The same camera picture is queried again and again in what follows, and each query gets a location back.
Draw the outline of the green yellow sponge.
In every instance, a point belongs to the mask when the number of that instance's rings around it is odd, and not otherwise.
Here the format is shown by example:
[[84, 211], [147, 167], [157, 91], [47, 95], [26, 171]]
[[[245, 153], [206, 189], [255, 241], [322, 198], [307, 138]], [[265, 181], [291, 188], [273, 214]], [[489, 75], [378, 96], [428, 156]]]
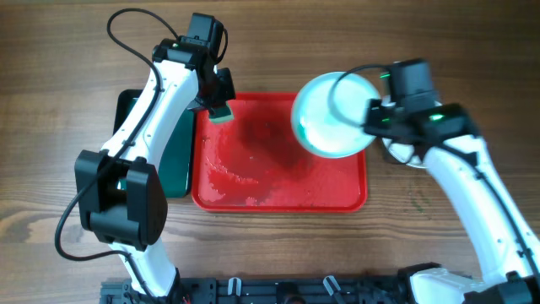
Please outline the green yellow sponge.
[[230, 122], [235, 118], [227, 102], [225, 102], [223, 105], [214, 107], [209, 112], [208, 117], [209, 117], [210, 122], [214, 124]]

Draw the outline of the white plate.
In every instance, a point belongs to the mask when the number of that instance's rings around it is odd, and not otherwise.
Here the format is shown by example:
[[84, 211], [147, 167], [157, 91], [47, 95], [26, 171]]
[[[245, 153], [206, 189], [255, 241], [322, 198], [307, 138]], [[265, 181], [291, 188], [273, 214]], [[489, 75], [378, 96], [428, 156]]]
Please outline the white plate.
[[[384, 107], [393, 108], [395, 106], [395, 102], [391, 101], [391, 97], [389, 95], [385, 95], [382, 97], [381, 105]], [[410, 117], [403, 113], [398, 113], [397, 118], [400, 124], [408, 124], [410, 122]], [[381, 141], [386, 150], [385, 157], [390, 158], [394, 164], [410, 166], [417, 169], [426, 168], [420, 157], [414, 153], [414, 147], [411, 144], [394, 143], [390, 138], [382, 138]]]
[[358, 74], [341, 75], [331, 72], [312, 79], [295, 97], [291, 111], [300, 145], [328, 159], [355, 155], [375, 139], [364, 133], [363, 124], [370, 100], [380, 99], [379, 92]]

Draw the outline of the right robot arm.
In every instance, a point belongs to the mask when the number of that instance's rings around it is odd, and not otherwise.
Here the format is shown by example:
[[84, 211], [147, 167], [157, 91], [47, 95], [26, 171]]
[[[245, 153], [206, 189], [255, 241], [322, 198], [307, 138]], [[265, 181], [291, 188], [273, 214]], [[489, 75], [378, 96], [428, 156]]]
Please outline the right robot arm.
[[438, 264], [400, 272], [411, 303], [537, 303], [539, 240], [467, 111], [439, 102], [422, 59], [382, 66], [390, 103], [372, 100], [364, 131], [410, 145], [450, 200], [478, 256], [480, 281]]

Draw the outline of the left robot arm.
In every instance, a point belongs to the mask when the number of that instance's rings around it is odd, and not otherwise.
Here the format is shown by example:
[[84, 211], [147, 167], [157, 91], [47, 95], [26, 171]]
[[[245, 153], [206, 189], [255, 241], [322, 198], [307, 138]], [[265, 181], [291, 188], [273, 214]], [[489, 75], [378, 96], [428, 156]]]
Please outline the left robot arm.
[[207, 111], [214, 123], [233, 120], [231, 72], [219, 68], [228, 32], [211, 15], [194, 13], [185, 35], [162, 40], [145, 58], [150, 73], [127, 118], [100, 151], [82, 151], [75, 161], [77, 194], [55, 232], [61, 246], [68, 215], [79, 209], [80, 223], [109, 245], [94, 258], [119, 256], [131, 277], [121, 296], [136, 303], [184, 303], [178, 269], [160, 239], [168, 204], [159, 180], [159, 164], [185, 111]]

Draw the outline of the red plastic tray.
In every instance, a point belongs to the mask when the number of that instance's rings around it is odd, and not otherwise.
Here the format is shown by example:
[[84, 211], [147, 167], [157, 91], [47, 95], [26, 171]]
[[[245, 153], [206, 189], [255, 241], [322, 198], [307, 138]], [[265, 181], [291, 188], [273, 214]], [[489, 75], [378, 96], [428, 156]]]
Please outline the red plastic tray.
[[368, 197], [365, 153], [325, 159], [304, 149], [290, 123], [295, 95], [239, 93], [234, 118], [196, 118], [192, 199], [209, 212], [352, 213]]

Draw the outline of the dark green tray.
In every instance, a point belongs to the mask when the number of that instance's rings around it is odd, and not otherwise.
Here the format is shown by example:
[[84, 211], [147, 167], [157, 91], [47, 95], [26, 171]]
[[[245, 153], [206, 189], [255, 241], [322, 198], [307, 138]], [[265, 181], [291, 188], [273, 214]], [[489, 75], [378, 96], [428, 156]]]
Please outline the dark green tray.
[[[141, 94], [142, 90], [124, 90], [119, 94], [113, 133], [120, 129]], [[167, 198], [183, 198], [190, 192], [195, 124], [195, 114], [184, 111], [165, 146], [158, 173]]]

